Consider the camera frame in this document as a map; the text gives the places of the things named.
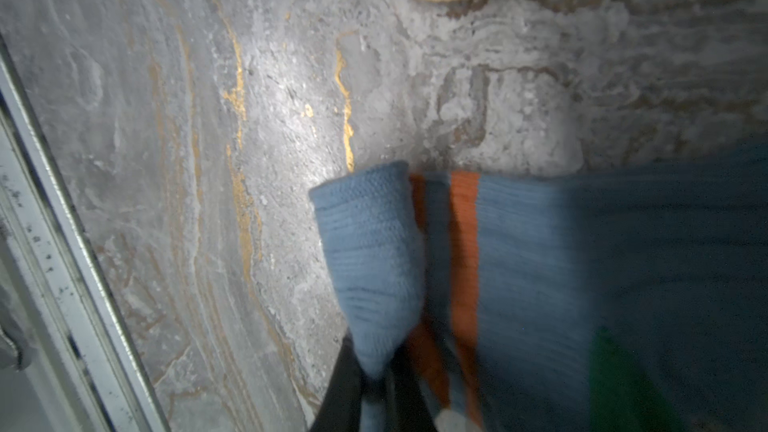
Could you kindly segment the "blue orange striped sock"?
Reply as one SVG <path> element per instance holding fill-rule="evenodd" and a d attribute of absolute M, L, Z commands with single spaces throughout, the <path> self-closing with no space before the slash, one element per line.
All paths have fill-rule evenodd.
<path fill-rule="evenodd" d="M 483 431 L 767 427 L 767 147 L 550 179 L 376 166 L 310 192 L 386 430 L 407 359 Z"/>

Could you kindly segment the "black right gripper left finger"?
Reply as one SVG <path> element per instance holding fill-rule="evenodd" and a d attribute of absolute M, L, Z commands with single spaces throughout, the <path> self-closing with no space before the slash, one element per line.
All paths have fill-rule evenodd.
<path fill-rule="evenodd" d="M 345 335 L 320 409 L 310 432 L 360 430 L 363 372 L 350 335 Z"/>

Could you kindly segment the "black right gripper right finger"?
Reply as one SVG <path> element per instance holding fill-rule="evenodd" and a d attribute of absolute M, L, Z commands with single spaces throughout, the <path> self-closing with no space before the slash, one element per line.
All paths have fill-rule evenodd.
<path fill-rule="evenodd" d="M 387 371 L 386 430 L 437 431 L 407 359 L 393 359 Z"/>

